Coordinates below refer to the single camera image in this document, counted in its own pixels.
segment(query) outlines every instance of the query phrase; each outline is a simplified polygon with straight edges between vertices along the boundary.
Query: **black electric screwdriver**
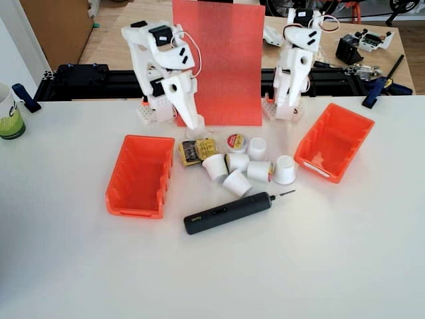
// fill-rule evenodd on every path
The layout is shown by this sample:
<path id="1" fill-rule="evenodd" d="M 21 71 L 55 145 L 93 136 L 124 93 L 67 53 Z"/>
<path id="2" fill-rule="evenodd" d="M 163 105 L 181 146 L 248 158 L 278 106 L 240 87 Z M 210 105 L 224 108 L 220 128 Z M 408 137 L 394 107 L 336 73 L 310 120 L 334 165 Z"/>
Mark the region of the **black electric screwdriver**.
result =
<path id="1" fill-rule="evenodd" d="M 217 206 L 200 213 L 185 217 L 186 232 L 189 235 L 206 231 L 207 229 L 214 228 L 239 218 L 243 218 L 272 206 L 272 201 L 283 195 L 294 192 L 287 191 L 279 195 L 268 195 L 265 191 L 255 195 L 251 195 L 237 201 Z"/>

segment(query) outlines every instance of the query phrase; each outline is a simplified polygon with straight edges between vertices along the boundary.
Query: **mug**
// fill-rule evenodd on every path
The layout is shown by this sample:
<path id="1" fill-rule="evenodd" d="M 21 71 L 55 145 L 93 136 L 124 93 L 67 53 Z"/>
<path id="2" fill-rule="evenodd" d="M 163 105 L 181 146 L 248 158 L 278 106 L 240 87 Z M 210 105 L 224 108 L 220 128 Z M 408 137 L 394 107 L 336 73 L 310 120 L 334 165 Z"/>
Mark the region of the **mug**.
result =
<path id="1" fill-rule="evenodd" d="M 0 82 L 0 138 L 13 140 L 24 134 L 25 128 L 10 86 Z"/>

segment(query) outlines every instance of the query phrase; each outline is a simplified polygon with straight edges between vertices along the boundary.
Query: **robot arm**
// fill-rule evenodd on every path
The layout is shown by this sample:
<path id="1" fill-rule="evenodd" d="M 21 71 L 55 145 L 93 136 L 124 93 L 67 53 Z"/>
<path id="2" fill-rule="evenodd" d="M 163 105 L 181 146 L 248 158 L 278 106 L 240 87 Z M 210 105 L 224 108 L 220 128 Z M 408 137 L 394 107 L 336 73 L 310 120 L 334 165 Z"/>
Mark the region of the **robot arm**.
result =
<path id="1" fill-rule="evenodd" d="M 319 50 L 322 22 L 319 11 L 290 9 L 273 83 L 276 118 L 291 119 L 301 91 L 307 89 L 313 54 Z"/>
<path id="2" fill-rule="evenodd" d="M 196 128 L 197 79 L 189 70 L 195 66 L 195 61 L 189 45 L 182 39 L 181 26 L 142 21 L 137 27 L 122 28 L 122 35 L 128 43 L 137 80 L 149 107 L 157 112 L 157 120 L 170 120 L 174 106 L 187 127 Z M 153 83 L 161 88 L 155 90 Z"/>

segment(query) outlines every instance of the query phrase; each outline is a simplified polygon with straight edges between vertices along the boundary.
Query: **orange storage bin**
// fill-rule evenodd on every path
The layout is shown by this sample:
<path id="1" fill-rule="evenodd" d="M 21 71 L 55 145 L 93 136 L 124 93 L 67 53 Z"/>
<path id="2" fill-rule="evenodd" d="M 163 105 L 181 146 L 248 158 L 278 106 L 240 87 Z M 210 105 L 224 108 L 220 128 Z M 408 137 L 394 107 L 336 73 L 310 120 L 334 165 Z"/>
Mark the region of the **orange storage bin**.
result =
<path id="1" fill-rule="evenodd" d="M 330 104 L 299 143 L 295 160 L 339 183 L 374 121 Z"/>
<path id="2" fill-rule="evenodd" d="M 106 190 L 113 215 L 162 218 L 173 138 L 127 135 Z"/>

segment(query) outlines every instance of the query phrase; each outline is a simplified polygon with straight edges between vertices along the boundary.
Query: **wire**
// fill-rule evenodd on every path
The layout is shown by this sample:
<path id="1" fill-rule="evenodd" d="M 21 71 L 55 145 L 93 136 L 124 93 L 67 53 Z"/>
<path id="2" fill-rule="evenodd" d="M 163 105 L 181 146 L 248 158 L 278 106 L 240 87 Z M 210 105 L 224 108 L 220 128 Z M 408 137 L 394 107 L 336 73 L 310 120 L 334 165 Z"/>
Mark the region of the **wire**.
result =
<path id="1" fill-rule="evenodd" d="M 174 38 L 175 38 L 175 36 L 176 35 L 178 35 L 179 33 L 183 33 L 184 35 L 187 35 L 188 36 L 188 38 L 192 41 L 192 43 L 193 43 L 193 45 L 195 46 L 195 48 L 197 48 L 197 50 L 198 50 L 198 55 L 199 55 L 199 69 L 198 69 L 198 72 L 196 72 L 195 73 L 195 75 L 192 75 L 192 78 L 196 78 L 198 75 L 199 75 L 199 73 L 201 73 L 201 70 L 202 70 L 202 56 L 201 56 L 201 50 L 199 50 L 199 47 L 198 47 L 198 45 L 197 45 L 197 43 L 195 42 L 195 40 L 193 40 L 193 37 L 188 33 L 188 32 L 186 32 L 186 31 L 177 31 L 172 37 L 171 37 L 171 41 L 170 41 L 170 44 L 171 44 L 171 47 L 172 48 L 174 48 L 174 45 L 173 45 L 173 40 L 174 40 Z"/>
<path id="2" fill-rule="evenodd" d="M 393 12 L 388 13 L 379 13 L 377 15 L 362 15 L 361 18 L 369 18 L 369 17 L 382 17 L 384 15 L 391 15 Z M 351 19 L 352 17 L 338 17 L 338 19 Z"/>
<path id="3" fill-rule="evenodd" d="M 298 27 L 298 28 L 302 28 L 303 26 L 302 26 L 301 24 L 299 24 L 299 23 L 290 23 L 289 25 L 286 25 L 286 26 L 284 27 L 284 30 L 282 31 L 282 35 L 284 36 L 284 40 L 286 40 L 286 37 L 285 37 L 285 30 L 286 30 L 286 28 L 288 28 L 288 27 Z"/>
<path id="4" fill-rule="evenodd" d="M 267 6 L 267 9 L 268 9 L 268 12 L 270 12 L 270 14 L 272 15 L 272 17 L 274 17 L 274 14 L 273 14 L 272 10 L 270 10 L 270 5 L 268 4 L 268 0 L 266 0 L 266 6 Z"/>
<path id="5" fill-rule="evenodd" d="M 301 93 L 306 93 L 309 89 L 310 89 L 310 77 L 307 76 L 307 88 L 305 89 L 305 91 L 303 91 Z"/>
<path id="6" fill-rule="evenodd" d="M 311 20 L 308 22 L 308 28 L 310 28 L 311 23 L 314 21 L 314 19 L 318 19 L 318 18 L 323 18 L 323 21 L 319 24 L 319 27 L 320 27 L 320 29 L 322 29 L 323 32 L 332 33 L 332 32 L 335 32 L 336 30 L 338 30 L 341 26 L 340 23 L 339 23 L 339 20 L 336 17 L 334 17 L 333 15 L 321 15 L 321 16 L 318 16 L 318 17 L 311 18 Z M 333 29 L 323 28 L 323 22 L 325 22 L 325 18 L 333 19 L 337 23 L 337 27 L 333 28 Z"/>

